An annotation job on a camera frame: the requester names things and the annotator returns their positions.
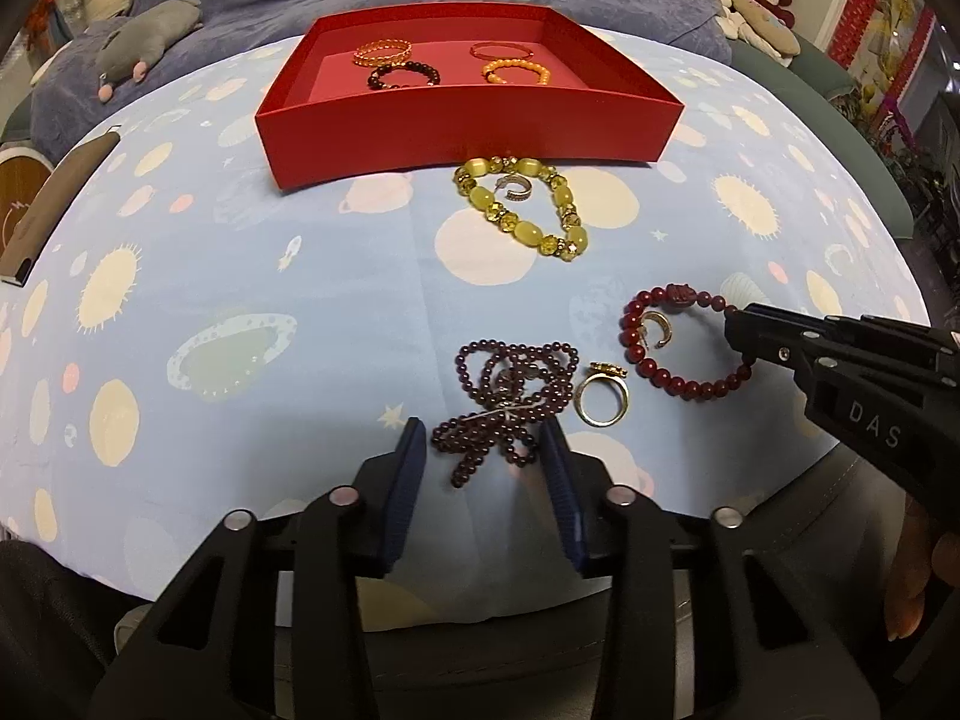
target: gray plush toy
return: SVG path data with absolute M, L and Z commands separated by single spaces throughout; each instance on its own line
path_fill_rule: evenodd
M 139 83 L 176 41 L 203 26 L 199 0 L 168 0 L 155 5 L 110 33 L 97 55 L 101 103 L 113 97 L 113 87 L 133 77 Z

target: human hand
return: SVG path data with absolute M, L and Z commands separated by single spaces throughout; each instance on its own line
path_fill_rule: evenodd
M 888 640 L 909 637 L 920 627 L 931 574 L 960 587 L 960 535 L 944 533 L 926 509 L 907 495 L 904 528 L 883 599 Z

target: screw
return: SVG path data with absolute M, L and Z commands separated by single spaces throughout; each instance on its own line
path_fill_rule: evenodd
M 743 524 L 743 514 L 730 506 L 722 506 L 713 513 L 717 525 L 724 528 L 739 528 Z
M 237 509 L 224 517 L 224 528 L 229 531 L 242 531 L 253 522 L 253 515 L 246 509 Z
M 351 506 L 360 500 L 360 493 L 357 493 L 357 488 L 344 485 L 330 490 L 329 498 L 334 506 Z
M 630 506 L 637 499 L 637 493 L 624 485 L 615 485 L 607 490 L 607 500 L 613 506 Z

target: red bead bracelet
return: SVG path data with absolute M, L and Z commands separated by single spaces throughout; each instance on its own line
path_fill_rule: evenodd
M 740 385 L 752 376 L 751 365 L 756 362 L 753 358 L 743 357 L 743 365 L 725 379 L 715 382 L 686 381 L 683 377 L 674 376 L 665 367 L 659 367 L 656 361 L 647 355 L 644 346 L 642 327 L 643 313 L 650 306 L 668 306 L 671 308 L 689 308 L 692 305 L 701 308 L 712 308 L 717 313 L 728 316 L 736 311 L 736 306 L 728 305 L 722 295 L 711 295 L 708 292 L 697 292 L 689 284 L 667 284 L 666 287 L 655 287 L 649 292 L 644 290 L 627 303 L 623 309 L 623 319 L 620 326 L 620 342 L 627 347 L 627 360 L 637 366 L 637 373 L 644 379 L 650 379 L 653 386 L 658 386 L 670 395 L 679 395 L 683 400 L 709 400 L 714 397 L 725 397 L 732 389 L 739 389 Z

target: red tray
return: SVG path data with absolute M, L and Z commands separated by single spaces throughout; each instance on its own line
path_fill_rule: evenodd
M 385 38 L 414 44 L 439 86 L 372 91 L 354 50 Z M 480 74 L 486 40 L 522 43 L 551 71 Z M 497 53 L 496 49 L 486 49 Z M 390 83 L 424 84 L 395 71 Z M 470 157 L 654 162 L 683 103 L 612 46 L 554 10 L 505 2 L 424 2 L 318 19 L 267 92 L 256 126 L 281 189 Z

